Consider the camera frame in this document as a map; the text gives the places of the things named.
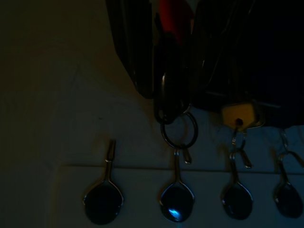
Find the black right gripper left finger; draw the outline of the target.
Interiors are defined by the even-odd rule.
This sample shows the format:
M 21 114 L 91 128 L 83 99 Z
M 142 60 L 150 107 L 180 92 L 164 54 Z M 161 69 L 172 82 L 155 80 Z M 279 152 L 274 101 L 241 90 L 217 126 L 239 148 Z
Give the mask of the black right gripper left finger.
M 152 4 L 150 0 L 105 2 L 115 51 L 136 91 L 152 99 Z

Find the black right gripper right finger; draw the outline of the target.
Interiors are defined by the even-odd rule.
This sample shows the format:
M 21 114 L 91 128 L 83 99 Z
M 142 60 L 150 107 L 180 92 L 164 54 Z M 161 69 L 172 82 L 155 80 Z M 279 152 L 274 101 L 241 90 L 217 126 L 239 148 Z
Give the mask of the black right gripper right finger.
M 253 102 L 266 126 L 304 126 L 304 0 L 199 0 L 193 104 Z

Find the red key tag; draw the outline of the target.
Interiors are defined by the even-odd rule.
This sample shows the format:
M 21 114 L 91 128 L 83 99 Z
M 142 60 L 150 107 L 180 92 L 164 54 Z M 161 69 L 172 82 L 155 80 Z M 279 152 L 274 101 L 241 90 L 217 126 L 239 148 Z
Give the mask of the red key tag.
M 165 32 L 174 35 L 177 43 L 183 46 L 191 34 L 191 21 L 194 13 L 186 0 L 160 0 L 159 13 Z

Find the black carabiner clip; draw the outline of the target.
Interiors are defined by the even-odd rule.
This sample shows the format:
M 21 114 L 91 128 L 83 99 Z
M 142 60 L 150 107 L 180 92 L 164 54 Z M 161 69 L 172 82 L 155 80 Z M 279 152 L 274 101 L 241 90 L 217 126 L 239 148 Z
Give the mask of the black carabiner clip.
M 154 116 L 160 124 L 171 124 L 189 104 L 182 49 L 173 33 L 161 34 L 154 48 L 153 69 Z

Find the yellow headed key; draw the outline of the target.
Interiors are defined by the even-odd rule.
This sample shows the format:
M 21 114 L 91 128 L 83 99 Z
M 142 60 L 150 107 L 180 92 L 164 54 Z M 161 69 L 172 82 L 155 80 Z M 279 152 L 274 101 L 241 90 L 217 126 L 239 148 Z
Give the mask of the yellow headed key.
M 223 125 L 237 132 L 260 127 L 265 123 L 265 116 L 254 100 L 226 105 L 221 109 L 221 116 Z

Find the white key hook board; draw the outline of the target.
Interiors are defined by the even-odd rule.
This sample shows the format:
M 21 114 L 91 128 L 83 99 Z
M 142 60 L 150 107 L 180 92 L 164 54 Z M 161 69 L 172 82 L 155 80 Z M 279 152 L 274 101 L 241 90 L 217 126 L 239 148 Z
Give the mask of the white key hook board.
M 243 221 L 230 218 L 220 202 L 220 193 L 230 179 L 227 172 L 182 171 L 182 179 L 195 195 L 191 216 L 173 223 L 161 213 L 157 196 L 173 178 L 170 170 L 113 170 L 124 204 L 117 218 L 106 226 L 91 223 L 83 210 L 82 196 L 101 175 L 97 167 L 63 167 L 57 175 L 51 228 L 304 228 L 304 214 L 285 218 L 272 198 L 280 178 L 277 174 L 241 173 L 241 182 L 251 192 L 254 205 Z

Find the spoon shaped metal hook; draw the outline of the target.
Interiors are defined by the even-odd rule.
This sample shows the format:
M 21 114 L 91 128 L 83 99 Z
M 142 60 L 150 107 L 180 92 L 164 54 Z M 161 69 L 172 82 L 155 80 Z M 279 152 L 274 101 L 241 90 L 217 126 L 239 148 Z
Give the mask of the spoon shaped metal hook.
M 247 219 L 253 209 L 253 197 L 250 191 L 240 182 L 237 167 L 236 155 L 240 154 L 246 168 L 253 167 L 248 158 L 244 146 L 235 148 L 229 156 L 231 167 L 231 181 L 223 189 L 220 199 L 222 206 L 228 216 L 236 220 Z
M 280 153 L 277 158 L 277 164 L 281 172 L 280 182 L 274 189 L 273 198 L 278 211 L 287 218 L 297 219 L 304 211 L 304 203 L 296 190 L 290 183 L 284 168 L 283 160 L 286 156 L 293 156 L 296 161 L 304 168 L 304 160 L 295 152 L 289 150 L 288 140 L 285 130 L 280 130 L 280 136 L 284 147 L 284 152 Z
M 111 139 L 105 157 L 104 174 L 85 190 L 82 199 L 87 218 L 96 225 L 112 222 L 124 203 L 122 192 L 111 179 L 115 147 L 116 140 Z
M 187 164 L 192 162 L 188 147 L 182 144 L 173 151 L 174 178 L 164 186 L 159 194 L 159 204 L 163 216 L 175 223 L 186 221 L 193 210 L 195 196 L 192 190 L 182 181 L 180 170 L 180 153 L 185 153 Z

